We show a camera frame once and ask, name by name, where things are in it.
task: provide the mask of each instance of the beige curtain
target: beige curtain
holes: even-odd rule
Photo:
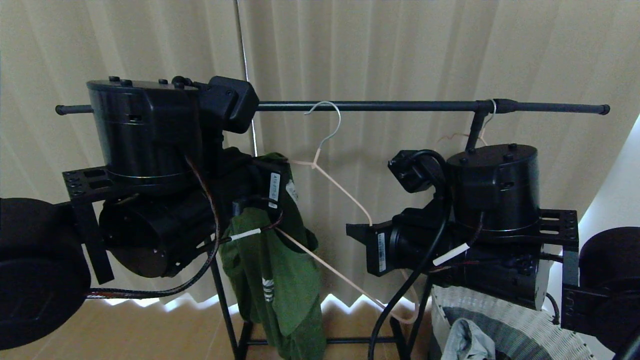
[[[3,197],[67,199],[60,172],[103,164],[89,115],[56,104],[88,102],[84,82],[119,75],[244,78],[262,100],[474,100],[609,103],[598,115],[498,115],[489,143],[540,150],[541,201],[577,209],[593,199],[639,113],[640,3],[613,1],[8,1],[1,15]],[[429,194],[406,194],[386,169],[401,149],[450,156],[471,114],[344,113],[320,164],[382,222]],[[335,115],[256,116],[260,153],[310,160]],[[227,136],[251,152],[249,134]],[[365,273],[364,247],[344,234],[366,218],[317,172],[294,168],[300,208],[319,254],[387,299],[397,274]],[[112,286],[165,288],[117,267]],[[325,272],[327,293],[358,294]],[[192,289],[213,295],[211,277]]]

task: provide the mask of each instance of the laundry basket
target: laundry basket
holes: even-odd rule
[[[434,286],[432,296],[430,360],[440,359],[451,324],[459,318],[476,323],[494,340],[496,350],[512,360],[595,359],[577,333],[553,325],[547,312],[457,286]]]

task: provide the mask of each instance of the vertical blind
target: vertical blind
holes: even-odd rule
[[[67,200],[60,172],[104,164],[90,115],[59,117],[56,104],[88,103],[84,82],[180,74],[245,78],[262,100],[475,100],[609,103],[605,117],[497,115],[489,143],[539,149],[541,204],[586,210],[640,110],[640,3],[602,1],[10,1],[1,8],[3,197]],[[407,194],[386,168],[403,149],[445,157],[466,139],[466,113],[343,113],[319,163],[383,222],[429,193]],[[260,113],[261,154],[310,161],[337,125],[332,113]],[[253,150],[250,134],[228,145]],[[385,300],[397,274],[366,274],[364,246],[345,223],[360,210],[325,178],[293,165],[300,209],[319,255]],[[190,277],[148,281],[115,261],[110,286],[165,288]],[[356,294],[330,272],[324,291]],[[191,291],[214,295],[211,277]]]

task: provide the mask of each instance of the green clothing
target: green clothing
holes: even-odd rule
[[[260,160],[283,161],[279,154]],[[313,251],[317,239],[305,229],[298,207],[287,191],[279,195],[283,231]],[[245,208],[231,219],[225,237],[265,227],[266,211]],[[240,238],[220,247],[225,273],[245,320],[261,323],[269,344],[284,359],[322,359],[326,338],[320,310],[320,273],[314,260],[275,230]]]

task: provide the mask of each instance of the tiled floor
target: tiled floor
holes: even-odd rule
[[[345,314],[339,307],[324,308],[326,335],[368,336],[378,311],[366,303]],[[428,341],[425,316],[419,339]],[[233,316],[239,337],[242,319]],[[390,335],[387,324],[381,335]],[[262,327],[254,328],[253,338],[264,338]],[[398,359],[393,344],[379,344],[376,359]],[[414,359],[424,359],[426,344],[419,341]],[[325,359],[365,359],[366,344],[328,345]],[[0,352],[0,359],[232,359],[231,347],[222,321],[220,305],[198,309],[187,302],[171,311],[155,303],[140,307],[133,302],[110,306],[100,300],[87,301],[63,327],[32,344]],[[269,346],[250,347],[247,360],[279,359]]]

